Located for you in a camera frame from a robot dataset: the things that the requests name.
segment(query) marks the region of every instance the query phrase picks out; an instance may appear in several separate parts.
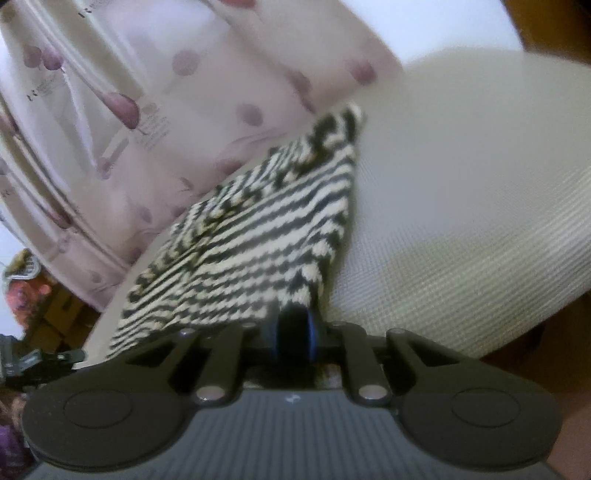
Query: striped cloth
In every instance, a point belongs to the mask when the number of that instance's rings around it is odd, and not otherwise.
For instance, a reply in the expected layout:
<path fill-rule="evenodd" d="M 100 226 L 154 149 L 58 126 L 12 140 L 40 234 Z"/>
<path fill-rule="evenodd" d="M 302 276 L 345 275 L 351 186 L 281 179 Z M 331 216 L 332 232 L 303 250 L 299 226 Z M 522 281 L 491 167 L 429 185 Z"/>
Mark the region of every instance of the striped cloth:
<path fill-rule="evenodd" d="M 345 234 L 362 122 L 355 104 L 329 114 L 193 205 L 131 288 L 108 358 L 163 329 L 314 307 Z"/>

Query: black circular disc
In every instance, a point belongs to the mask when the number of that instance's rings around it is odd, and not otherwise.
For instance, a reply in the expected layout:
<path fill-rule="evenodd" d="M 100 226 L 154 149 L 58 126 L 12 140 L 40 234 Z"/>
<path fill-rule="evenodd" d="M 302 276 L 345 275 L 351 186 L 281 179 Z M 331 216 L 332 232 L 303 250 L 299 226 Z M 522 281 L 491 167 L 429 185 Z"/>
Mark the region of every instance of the black circular disc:
<path fill-rule="evenodd" d="M 75 425 L 105 429 L 125 421 L 132 413 L 131 398 L 116 390 L 88 390 L 72 396 L 64 405 L 64 415 Z"/>
<path fill-rule="evenodd" d="M 454 465 L 521 468 L 547 457 L 560 431 L 541 387 L 480 364 L 427 368 L 404 397 L 400 420 L 413 441 Z"/>
<path fill-rule="evenodd" d="M 186 415 L 153 370 L 99 365 L 47 385 L 23 412 L 27 442 L 67 469 L 105 471 L 149 458 L 180 434 Z"/>

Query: gray ribbed surface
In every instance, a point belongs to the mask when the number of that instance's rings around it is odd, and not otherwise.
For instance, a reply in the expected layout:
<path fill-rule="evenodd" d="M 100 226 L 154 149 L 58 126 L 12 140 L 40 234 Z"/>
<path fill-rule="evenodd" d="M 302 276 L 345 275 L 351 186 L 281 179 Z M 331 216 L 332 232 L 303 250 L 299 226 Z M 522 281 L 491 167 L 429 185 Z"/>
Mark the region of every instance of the gray ribbed surface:
<path fill-rule="evenodd" d="M 73 473 L 47 464 L 26 480 L 560 480 L 542 464 L 477 473 L 415 448 L 385 410 L 341 391 L 245 391 L 226 409 L 198 414 L 167 452 L 115 473 Z"/>

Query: curtain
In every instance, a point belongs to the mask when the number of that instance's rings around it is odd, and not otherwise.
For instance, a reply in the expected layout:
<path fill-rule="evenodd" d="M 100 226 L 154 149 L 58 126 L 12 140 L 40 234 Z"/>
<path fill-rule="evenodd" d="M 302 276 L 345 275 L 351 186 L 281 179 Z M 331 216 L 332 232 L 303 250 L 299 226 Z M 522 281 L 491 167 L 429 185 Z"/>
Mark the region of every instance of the curtain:
<path fill-rule="evenodd" d="M 338 0 L 11 0 L 0 221 L 102 310 L 212 187 L 397 69 Z"/>

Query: white mesh fabric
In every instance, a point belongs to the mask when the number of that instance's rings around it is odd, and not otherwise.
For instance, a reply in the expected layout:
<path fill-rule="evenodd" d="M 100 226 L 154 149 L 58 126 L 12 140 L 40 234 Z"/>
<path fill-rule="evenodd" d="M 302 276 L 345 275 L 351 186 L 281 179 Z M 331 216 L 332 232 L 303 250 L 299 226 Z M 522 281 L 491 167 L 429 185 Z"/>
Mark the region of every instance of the white mesh fabric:
<path fill-rule="evenodd" d="M 591 287 L 591 69 L 450 51 L 360 92 L 329 321 L 483 355 Z"/>

